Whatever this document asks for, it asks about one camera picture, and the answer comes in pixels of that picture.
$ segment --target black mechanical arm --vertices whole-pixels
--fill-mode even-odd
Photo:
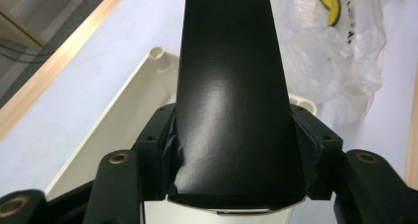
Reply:
[[[177,100],[94,181],[49,202],[0,199],[0,223],[145,223],[144,201],[266,214],[336,193],[339,223],[418,223],[418,195],[377,154],[289,104],[269,0],[186,0]]]

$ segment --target table surface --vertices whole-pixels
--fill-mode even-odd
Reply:
[[[344,139],[344,150],[383,155],[403,177],[417,68],[418,3],[386,5],[383,86],[365,119],[336,120],[337,102],[318,117]],[[184,0],[121,0],[81,50],[0,143],[0,196],[45,189],[142,57],[160,45],[179,52]],[[330,201],[305,201],[290,223],[336,223]]]

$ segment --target cable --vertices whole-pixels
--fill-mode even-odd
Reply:
[[[8,49],[8,50],[13,51],[13,52],[16,52],[16,53],[25,54],[25,55],[30,55],[30,56],[48,56],[48,55],[51,55],[51,54],[53,54],[53,53],[55,52],[55,51],[51,51],[51,52],[48,52],[48,53],[42,53],[42,54],[36,54],[36,53],[26,53],[26,52],[19,51],[19,50],[17,50],[17,49],[11,48],[11,47],[9,47],[9,46],[7,46],[7,45],[4,45],[4,44],[2,44],[2,43],[0,43],[0,47],[3,47],[3,48],[5,48],[5,49]]]
[[[14,58],[14,57],[10,57],[9,55],[4,54],[2,52],[0,52],[0,55],[3,56],[3,57],[5,57],[5,58],[11,59],[13,61],[19,62],[19,63],[44,63],[46,61],[46,60],[44,60],[44,61],[26,61],[26,60],[20,60],[20,59]]]

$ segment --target yellow object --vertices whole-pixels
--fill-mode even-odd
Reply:
[[[319,0],[323,6],[329,10],[328,25],[337,25],[341,15],[341,1],[340,0]]]

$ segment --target white plastic tray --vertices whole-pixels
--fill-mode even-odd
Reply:
[[[53,199],[91,181],[101,158],[115,150],[130,149],[154,111],[175,102],[178,55],[155,47],[104,110],[96,124],[46,189]],[[308,100],[290,95],[292,104],[316,113]],[[146,202],[147,223],[287,223],[292,208],[259,216],[217,216],[167,201]]]

